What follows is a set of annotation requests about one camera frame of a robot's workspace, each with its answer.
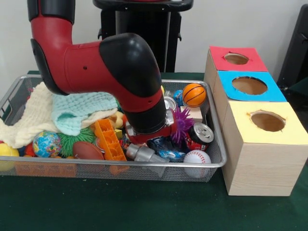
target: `basket rim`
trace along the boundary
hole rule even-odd
[[[11,93],[16,89],[19,82],[25,78],[41,78],[41,75],[23,75],[18,77],[10,86],[4,97],[0,101],[0,108],[4,106]],[[213,100],[213,95],[210,86],[198,80],[176,80],[176,79],[163,79],[163,83],[198,83],[205,87],[207,97],[210,104],[210,111],[216,133],[216,140],[220,151],[220,162],[214,164],[196,164],[196,163],[156,163],[156,162],[135,162],[135,161],[109,161],[109,160],[83,160],[83,159],[60,159],[60,158],[23,158],[0,156],[0,161],[18,161],[18,162],[39,162],[39,163],[58,163],[58,164],[91,164],[91,165],[119,165],[119,166],[141,166],[141,167],[195,167],[195,168],[218,168],[222,167],[227,162],[227,154],[224,145],[224,140],[219,129],[218,116]]]

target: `metal basket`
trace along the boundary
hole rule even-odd
[[[13,125],[23,115],[27,97],[33,87],[42,81],[40,75],[27,75],[18,78],[0,101],[0,117],[6,125]],[[215,138],[207,149],[211,164],[185,163],[153,163],[135,161],[100,161],[59,158],[24,158],[0,156],[0,164],[7,161],[13,168],[0,171],[0,175],[11,176],[43,176],[43,177],[72,177],[98,179],[129,179],[129,180],[164,180],[164,181],[200,181],[208,182],[218,167],[222,167],[227,160],[223,138],[218,125],[218,118],[210,87],[202,81],[163,80],[165,90],[175,91],[183,89],[189,83],[199,83],[207,90],[207,100],[201,107],[203,122],[213,130]],[[118,175],[112,175],[112,168],[123,169]],[[159,176],[154,168],[165,168]],[[184,169],[204,171],[204,178],[197,179],[188,176]]]

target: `mint green washcloth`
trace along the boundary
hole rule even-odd
[[[109,93],[95,92],[52,96],[51,118],[55,126],[66,135],[77,136],[82,121],[92,113],[104,111],[104,117],[115,113],[116,99]]]

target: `white baseball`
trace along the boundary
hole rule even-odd
[[[201,150],[194,150],[186,154],[184,163],[195,163],[195,164],[211,164],[211,158],[205,152]],[[206,177],[209,169],[208,168],[195,168],[185,167],[186,174],[193,178],[204,178]]]

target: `red box top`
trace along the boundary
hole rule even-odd
[[[218,71],[268,72],[255,48],[226,48],[210,46],[211,55]]]

